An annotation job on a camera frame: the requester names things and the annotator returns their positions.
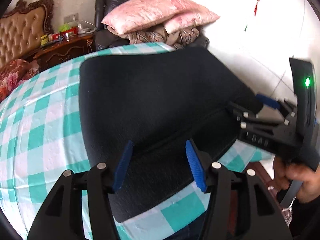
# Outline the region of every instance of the green and white checkered tablecloth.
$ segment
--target green and white checkered tablecloth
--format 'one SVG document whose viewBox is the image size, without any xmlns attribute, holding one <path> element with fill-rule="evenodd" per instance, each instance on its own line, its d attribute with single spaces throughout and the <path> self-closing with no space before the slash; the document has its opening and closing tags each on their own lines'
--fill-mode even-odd
<svg viewBox="0 0 320 240">
<path fill-rule="evenodd" d="M 93 52 L 31 78 L 0 104 L 0 207 L 23 239 L 61 173 L 90 169 L 79 117 L 81 63 L 99 55 L 171 50 L 163 43 L 145 43 Z M 269 155 L 237 141 L 220 162 L 242 171 L 252 158 Z M 117 229 L 122 240 L 161 240 L 202 214 L 208 201 L 208 194 L 192 183 L 150 211 L 116 223 Z M 86 192 L 82 203 L 85 236 L 92 239 Z"/>
</svg>

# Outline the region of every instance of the human hand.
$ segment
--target human hand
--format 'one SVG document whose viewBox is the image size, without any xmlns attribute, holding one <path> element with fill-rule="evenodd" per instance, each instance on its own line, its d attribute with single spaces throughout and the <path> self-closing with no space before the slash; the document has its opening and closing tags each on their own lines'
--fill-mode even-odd
<svg viewBox="0 0 320 240">
<path fill-rule="evenodd" d="M 277 190 L 288 189 L 289 180 L 300 180 L 303 184 L 298 191 L 297 199 L 301 203 L 310 202 L 320 196 L 320 168 L 313 172 L 302 164 L 286 165 L 281 158 L 275 157 L 273 161 L 275 171 L 274 187 Z"/>
</svg>

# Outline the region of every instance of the white charging cable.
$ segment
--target white charging cable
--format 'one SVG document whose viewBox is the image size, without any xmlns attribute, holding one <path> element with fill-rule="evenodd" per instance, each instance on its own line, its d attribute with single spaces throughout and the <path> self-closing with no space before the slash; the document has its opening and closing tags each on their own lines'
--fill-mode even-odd
<svg viewBox="0 0 320 240">
<path fill-rule="evenodd" d="M 80 22 L 85 22 L 85 23 L 88 23 L 88 24 L 92 25 L 92 26 L 93 26 L 93 30 L 92 30 L 92 31 L 89 31 L 89 32 L 84 31 L 84 30 L 82 29 L 82 25 L 81 25 Z M 78 29 L 79 29 L 79 31 L 84 32 L 84 33 L 93 33 L 93 32 L 96 30 L 96 27 L 95 27 L 92 23 L 89 23 L 89 22 L 87 22 L 87 21 L 81 20 L 81 21 L 79 21 Z"/>
</svg>

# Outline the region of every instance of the folded black garment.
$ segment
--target folded black garment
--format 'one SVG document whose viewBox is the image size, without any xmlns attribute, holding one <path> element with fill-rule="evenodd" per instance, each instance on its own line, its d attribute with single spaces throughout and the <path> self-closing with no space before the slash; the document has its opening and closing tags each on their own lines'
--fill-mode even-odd
<svg viewBox="0 0 320 240">
<path fill-rule="evenodd" d="M 229 101 L 254 113 L 262 104 L 204 48 L 154 55 L 110 55 L 80 67 L 79 105 L 90 165 L 112 162 L 134 143 L 122 189 L 109 195 L 125 221 L 158 205 L 193 181 L 185 142 L 218 160 L 236 140 L 239 124 Z"/>
</svg>

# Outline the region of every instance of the headboard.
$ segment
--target headboard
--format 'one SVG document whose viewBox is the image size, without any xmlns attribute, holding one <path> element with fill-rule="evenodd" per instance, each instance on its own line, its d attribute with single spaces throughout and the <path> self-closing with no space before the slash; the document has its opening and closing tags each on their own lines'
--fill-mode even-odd
<svg viewBox="0 0 320 240">
<path fill-rule="evenodd" d="M 53 0 L 30 3 L 19 0 L 0 19 L 0 68 L 12 59 L 25 59 L 40 46 L 40 37 L 53 33 Z"/>
</svg>

